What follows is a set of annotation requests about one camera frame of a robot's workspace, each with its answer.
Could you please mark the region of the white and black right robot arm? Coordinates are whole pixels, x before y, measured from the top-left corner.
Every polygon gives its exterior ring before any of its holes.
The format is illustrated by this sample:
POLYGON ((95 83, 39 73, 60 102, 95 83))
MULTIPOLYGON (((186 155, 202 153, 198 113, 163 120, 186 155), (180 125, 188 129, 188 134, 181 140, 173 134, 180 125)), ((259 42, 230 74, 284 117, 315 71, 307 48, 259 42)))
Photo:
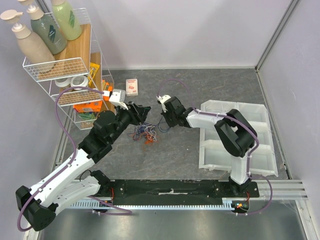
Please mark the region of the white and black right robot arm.
POLYGON ((242 196, 251 183, 250 158, 258 148, 258 134, 237 110, 226 113, 206 112, 195 107, 185 108, 177 97, 157 96, 161 114, 169 127, 216 130, 224 149, 233 156, 228 180, 229 191, 235 197, 242 196))

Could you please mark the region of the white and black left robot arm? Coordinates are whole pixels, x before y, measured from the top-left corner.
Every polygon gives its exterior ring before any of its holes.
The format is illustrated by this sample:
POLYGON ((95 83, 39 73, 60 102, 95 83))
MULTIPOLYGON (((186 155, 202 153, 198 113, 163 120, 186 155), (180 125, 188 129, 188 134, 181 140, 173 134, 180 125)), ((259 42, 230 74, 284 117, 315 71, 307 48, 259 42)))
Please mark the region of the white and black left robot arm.
POLYGON ((73 146, 72 155, 62 165, 33 186, 22 185, 16 190, 18 230, 24 231, 22 218, 27 220, 30 229, 38 232, 46 228, 67 204, 90 195, 106 196, 110 191, 109 179, 101 171, 93 173, 84 181, 85 185, 78 185, 77 189, 68 185, 106 156, 129 125, 144 123, 150 110, 150 106, 129 102, 124 107, 117 106, 116 113, 102 111, 89 134, 79 145, 73 146))

